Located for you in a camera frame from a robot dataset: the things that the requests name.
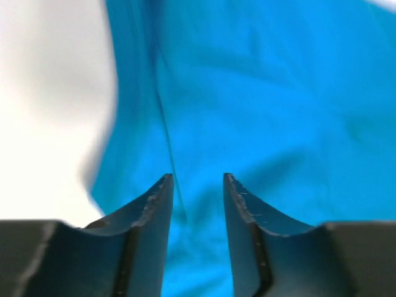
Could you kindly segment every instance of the blue fabric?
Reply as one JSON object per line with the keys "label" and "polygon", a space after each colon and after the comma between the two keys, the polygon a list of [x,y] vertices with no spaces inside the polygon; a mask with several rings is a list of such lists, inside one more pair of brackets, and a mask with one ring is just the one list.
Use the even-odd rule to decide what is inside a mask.
{"label": "blue fabric", "polygon": [[310,224],[396,218],[396,17],[360,0],[107,0],[110,213],[176,178],[163,296],[232,296],[222,174]]}

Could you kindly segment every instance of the white surface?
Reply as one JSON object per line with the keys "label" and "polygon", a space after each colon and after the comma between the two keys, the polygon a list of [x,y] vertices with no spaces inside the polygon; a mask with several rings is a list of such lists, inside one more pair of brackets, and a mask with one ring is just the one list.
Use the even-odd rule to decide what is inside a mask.
{"label": "white surface", "polygon": [[111,123],[114,86],[102,2],[0,0],[1,219],[101,217],[84,174]]}

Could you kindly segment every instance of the blue cloth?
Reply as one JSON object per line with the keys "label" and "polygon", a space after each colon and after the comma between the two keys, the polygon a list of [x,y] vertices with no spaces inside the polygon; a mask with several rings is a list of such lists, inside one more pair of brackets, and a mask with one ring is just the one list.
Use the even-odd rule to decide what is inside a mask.
{"label": "blue cloth", "polygon": [[110,213],[176,178],[163,296],[232,296],[222,174],[298,220],[396,218],[396,17],[360,0],[107,0]]}

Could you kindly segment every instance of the white background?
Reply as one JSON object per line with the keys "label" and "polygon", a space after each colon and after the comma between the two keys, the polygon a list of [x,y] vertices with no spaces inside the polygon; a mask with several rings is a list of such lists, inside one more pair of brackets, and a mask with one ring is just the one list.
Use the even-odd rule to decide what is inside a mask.
{"label": "white background", "polygon": [[101,1],[0,0],[0,219],[101,216],[86,185],[113,122],[114,73]]}

